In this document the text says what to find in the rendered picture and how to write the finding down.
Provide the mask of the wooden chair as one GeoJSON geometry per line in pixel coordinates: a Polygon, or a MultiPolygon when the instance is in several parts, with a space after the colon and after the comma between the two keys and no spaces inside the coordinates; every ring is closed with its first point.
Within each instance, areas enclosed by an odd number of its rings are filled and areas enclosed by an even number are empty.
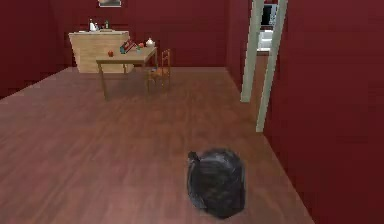
{"type": "Polygon", "coordinates": [[[151,69],[146,76],[145,86],[150,91],[150,82],[161,81],[161,87],[165,87],[165,82],[171,83],[171,50],[166,49],[161,52],[161,66],[151,69]]]}

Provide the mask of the wooden dining table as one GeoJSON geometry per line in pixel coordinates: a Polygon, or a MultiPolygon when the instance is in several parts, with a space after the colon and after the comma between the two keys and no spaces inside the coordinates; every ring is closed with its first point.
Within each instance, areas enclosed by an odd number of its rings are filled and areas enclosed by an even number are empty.
{"type": "Polygon", "coordinates": [[[108,99],[108,92],[106,88],[103,65],[122,65],[123,73],[127,73],[127,65],[140,65],[142,70],[147,69],[147,63],[154,59],[155,66],[158,66],[157,62],[158,49],[156,47],[144,47],[140,51],[128,51],[126,54],[120,54],[117,56],[101,56],[96,58],[98,66],[98,74],[100,76],[102,91],[104,99],[108,99]]]}

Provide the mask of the red and teal book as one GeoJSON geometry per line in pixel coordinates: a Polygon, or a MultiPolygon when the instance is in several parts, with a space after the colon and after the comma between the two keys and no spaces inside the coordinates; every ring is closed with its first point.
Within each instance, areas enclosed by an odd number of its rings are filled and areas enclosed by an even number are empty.
{"type": "Polygon", "coordinates": [[[125,41],[120,46],[120,53],[121,54],[126,54],[128,51],[130,51],[134,47],[136,47],[136,44],[132,40],[125,41]]]}

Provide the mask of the white kitchen cupboard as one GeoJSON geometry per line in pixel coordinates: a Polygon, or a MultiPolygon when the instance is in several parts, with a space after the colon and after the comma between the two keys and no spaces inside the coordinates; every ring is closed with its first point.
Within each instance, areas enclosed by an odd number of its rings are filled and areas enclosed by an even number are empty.
{"type": "Polygon", "coordinates": [[[259,34],[258,50],[269,51],[272,46],[273,31],[262,30],[259,34]]]}

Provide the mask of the light wooden counter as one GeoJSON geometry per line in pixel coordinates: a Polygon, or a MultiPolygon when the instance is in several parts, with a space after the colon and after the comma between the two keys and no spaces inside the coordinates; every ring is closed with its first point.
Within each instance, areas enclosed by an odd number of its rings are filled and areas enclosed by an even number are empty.
{"type": "Polygon", "coordinates": [[[77,69],[80,73],[97,73],[96,58],[112,51],[120,54],[120,46],[130,39],[128,31],[73,32],[68,34],[77,69]]]}

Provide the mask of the pale green door frame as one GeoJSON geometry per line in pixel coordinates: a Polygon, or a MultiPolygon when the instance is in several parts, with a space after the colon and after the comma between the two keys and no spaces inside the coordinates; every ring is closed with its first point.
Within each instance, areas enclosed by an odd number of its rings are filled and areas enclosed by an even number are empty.
{"type": "Polygon", "coordinates": [[[274,73],[284,28],[288,0],[277,0],[272,16],[272,46],[269,51],[259,51],[258,41],[262,29],[265,0],[252,0],[246,44],[243,84],[240,101],[255,103],[255,130],[264,131],[274,73]]]}

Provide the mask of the framed wall picture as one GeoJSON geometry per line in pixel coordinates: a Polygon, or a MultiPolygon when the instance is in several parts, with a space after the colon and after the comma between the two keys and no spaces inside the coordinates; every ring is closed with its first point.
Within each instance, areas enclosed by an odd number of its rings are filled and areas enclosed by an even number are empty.
{"type": "Polygon", "coordinates": [[[121,7],[122,1],[121,0],[98,0],[99,7],[121,7]]]}

